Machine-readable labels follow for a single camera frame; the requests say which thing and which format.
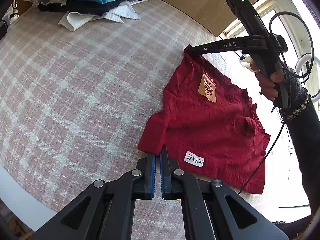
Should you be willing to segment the black sleeved right forearm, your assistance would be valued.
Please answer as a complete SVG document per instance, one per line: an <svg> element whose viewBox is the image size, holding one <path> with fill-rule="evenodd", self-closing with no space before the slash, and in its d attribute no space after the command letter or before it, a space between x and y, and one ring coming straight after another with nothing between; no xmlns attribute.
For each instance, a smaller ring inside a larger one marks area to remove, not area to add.
<svg viewBox="0 0 320 240"><path fill-rule="evenodd" d="M319 208L319 119L311 96L295 77L294 69L283 69L283 72L283 83L290 92L290 106L282 108L280 114L288 127L303 188L314 215Z"/></svg>

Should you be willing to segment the person's right hand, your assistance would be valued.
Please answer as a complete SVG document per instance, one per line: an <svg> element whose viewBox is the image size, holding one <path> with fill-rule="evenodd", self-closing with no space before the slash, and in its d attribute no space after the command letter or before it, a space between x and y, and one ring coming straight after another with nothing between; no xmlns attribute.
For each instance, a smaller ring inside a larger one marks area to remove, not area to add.
<svg viewBox="0 0 320 240"><path fill-rule="evenodd" d="M284 72L282 69L275 71L270 77L264 77L259 67L255 64L253 59L249 56L241 60L244 66L255 73L255 77L259 81L262 94L270 101L276 100L279 93L275 89L276 83L284 81Z"/></svg>

